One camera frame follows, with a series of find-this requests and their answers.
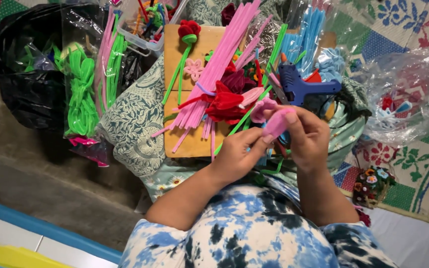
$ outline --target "pink felt flower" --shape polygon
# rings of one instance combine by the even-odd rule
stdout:
[[[187,73],[187,74],[191,74],[191,79],[193,79],[193,81],[198,81],[198,79],[200,78],[201,72],[204,70],[205,68],[203,66],[201,66],[201,60],[197,59],[196,61],[193,61],[190,58],[186,59],[186,66],[183,68],[183,70]]]
[[[271,100],[269,97],[265,96],[263,100],[256,102],[253,110],[251,111],[250,117],[251,121],[254,123],[264,123],[266,118],[264,117],[264,110],[272,110],[277,105],[275,100]]]

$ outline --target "pipe cleaner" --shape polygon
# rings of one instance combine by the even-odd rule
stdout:
[[[186,47],[185,52],[183,53],[182,59],[178,63],[178,66],[175,69],[175,73],[173,74],[172,79],[170,80],[170,84],[166,90],[165,96],[162,101],[163,105],[165,105],[168,99],[168,96],[170,95],[173,84],[175,83],[176,75],[178,73],[179,73],[178,105],[180,105],[181,95],[182,95],[182,81],[183,81],[183,71],[181,69],[182,69],[182,66],[185,66],[186,59],[188,58],[188,53],[190,53],[193,43],[195,43],[198,40],[198,35],[200,34],[200,31],[201,31],[201,27],[195,21],[186,21],[186,20],[181,21],[181,25],[178,28],[178,35],[180,36],[182,41],[186,43],[188,46]]]

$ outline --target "person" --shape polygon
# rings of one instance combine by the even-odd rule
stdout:
[[[266,119],[284,108],[265,111]],[[211,164],[152,205],[119,267],[396,267],[327,170],[328,125],[290,108],[302,211],[282,187],[235,183],[273,141],[260,128],[240,131],[225,138]]]

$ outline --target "blue table edge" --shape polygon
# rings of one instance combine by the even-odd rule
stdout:
[[[0,220],[11,223],[27,231],[42,235],[54,241],[85,251],[101,259],[119,264],[122,253],[106,247],[86,237],[60,228],[52,223],[26,215],[0,204]]]

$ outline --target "concrete floor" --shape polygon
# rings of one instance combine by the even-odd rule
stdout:
[[[0,98],[0,204],[123,250],[143,185],[117,161],[98,168],[69,147],[20,125]]]

